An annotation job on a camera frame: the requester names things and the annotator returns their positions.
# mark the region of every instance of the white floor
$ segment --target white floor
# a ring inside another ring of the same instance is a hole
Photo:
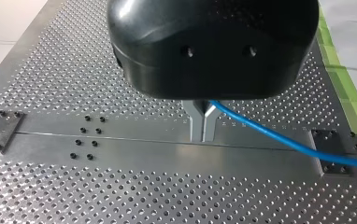
[[[0,0],[0,63],[47,0]]]

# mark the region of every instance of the mounting plate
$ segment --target mounting plate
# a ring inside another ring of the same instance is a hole
[[[313,142],[316,150],[333,153],[345,154],[339,133],[332,130],[312,130]],[[337,164],[329,161],[320,161],[320,168],[325,175],[350,175],[352,168],[348,165]]]
[[[7,144],[24,114],[17,111],[0,111],[0,154],[7,150]]]

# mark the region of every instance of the black robot head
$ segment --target black robot head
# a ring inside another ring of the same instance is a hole
[[[317,0],[111,0],[111,43],[139,91],[168,99],[257,99],[293,84]]]

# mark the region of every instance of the blue cable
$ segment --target blue cable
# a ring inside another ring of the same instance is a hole
[[[220,111],[227,114],[229,117],[236,119],[236,120],[250,126],[251,128],[257,130],[258,132],[263,133],[266,136],[271,137],[271,138],[279,141],[280,143],[282,143],[288,147],[292,147],[308,156],[316,157],[323,161],[330,161],[333,163],[340,163],[340,164],[345,164],[345,165],[349,165],[349,166],[357,166],[357,159],[352,159],[349,157],[342,157],[342,156],[337,156],[337,155],[333,155],[333,154],[329,154],[329,153],[324,153],[324,152],[314,150],[310,147],[306,147],[300,143],[293,141],[292,139],[290,139],[288,137],[281,135],[280,133],[277,133],[277,132],[274,132],[268,128],[265,128],[263,125],[260,125],[256,122],[252,121],[251,119],[247,119],[247,118],[237,114],[236,112],[234,112],[234,111],[228,109],[227,107],[225,107],[224,105],[220,104],[218,101],[210,101],[210,102],[214,106],[216,106]]]

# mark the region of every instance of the metal clamp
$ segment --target metal clamp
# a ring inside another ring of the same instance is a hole
[[[190,115],[191,141],[212,142],[216,130],[216,121],[221,111],[214,105],[203,109],[204,101],[181,101],[185,112]]]

